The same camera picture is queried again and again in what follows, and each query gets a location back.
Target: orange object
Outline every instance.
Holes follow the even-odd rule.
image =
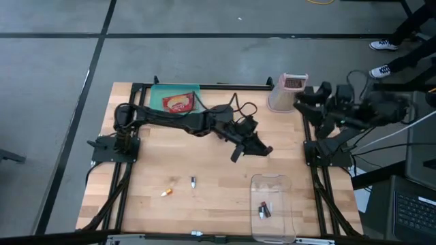
[[[167,189],[166,191],[164,191],[164,192],[162,193],[161,197],[165,197],[166,195],[169,195],[169,194],[171,194],[171,193],[172,193],[172,189],[169,188],[169,189]]]

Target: white sneaker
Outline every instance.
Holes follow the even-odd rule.
[[[372,50],[389,50],[395,51],[398,49],[398,46],[391,44],[387,39],[383,39],[381,41],[372,42],[369,44],[369,47]]]
[[[377,67],[369,71],[369,75],[372,78],[384,78],[390,75],[390,69],[388,65]]]

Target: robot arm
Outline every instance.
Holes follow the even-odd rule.
[[[393,93],[372,92],[361,104],[354,103],[354,90],[348,84],[337,85],[330,96],[329,82],[323,82],[316,93],[297,94],[294,107],[315,127],[316,148],[321,157],[330,158],[339,147],[371,127],[402,121],[410,106],[408,100]],[[328,137],[335,127],[343,130]]]
[[[129,140],[126,135],[142,125],[153,124],[165,127],[183,129],[188,134],[203,137],[213,132],[225,141],[236,144],[231,160],[236,162],[241,153],[248,155],[267,156],[273,151],[271,146],[265,146],[254,132],[258,122],[252,116],[246,116],[242,122],[234,122],[234,110],[230,105],[217,105],[200,113],[187,113],[184,115],[171,114],[154,110],[146,106],[121,104],[115,112],[114,128],[117,134],[124,135],[115,143],[118,151],[128,151]]]

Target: wooden table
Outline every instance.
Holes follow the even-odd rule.
[[[114,109],[129,100],[130,88],[131,83],[114,83],[102,134],[113,132]],[[212,107],[228,103],[233,93],[201,90],[201,97],[206,106]],[[230,155],[235,145],[219,140],[213,133],[194,137],[180,129],[142,126],[140,154],[131,175],[122,231],[191,233],[198,230],[205,234],[251,235],[251,177],[255,174],[282,174],[292,182],[292,216],[296,234],[300,237],[320,235],[310,169],[306,166],[302,149],[305,134],[301,114],[269,111],[266,107],[268,91],[237,93],[241,104],[251,101],[257,105],[254,118],[259,122],[259,137],[274,148],[273,152],[267,157],[241,156],[237,163],[233,163]],[[102,163],[89,176],[77,228],[87,225],[106,201],[113,169],[114,163]],[[191,188],[191,176],[197,178],[195,189]],[[330,179],[336,205],[353,228],[362,233],[349,175],[338,167],[331,167]],[[169,187],[173,194],[161,197]],[[114,227],[117,206],[115,203],[110,228]],[[327,230],[332,233],[325,204],[324,215]]]

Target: plastic container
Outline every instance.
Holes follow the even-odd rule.
[[[291,181],[279,174],[256,174],[251,178],[251,234],[258,242],[289,244],[296,234],[292,220]],[[271,216],[261,218],[266,203]]]
[[[201,99],[200,85],[198,84],[155,84],[151,87],[149,107],[154,110],[164,111],[162,99],[165,97],[183,95],[195,92]],[[202,112],[204,108],[194,99],[196,109],[194,112]]]
[[[268,96],[266,105],[272,112],[289,113],[294,110],[295,94],[305,89],[309,75],[280,75],[277,86]]]

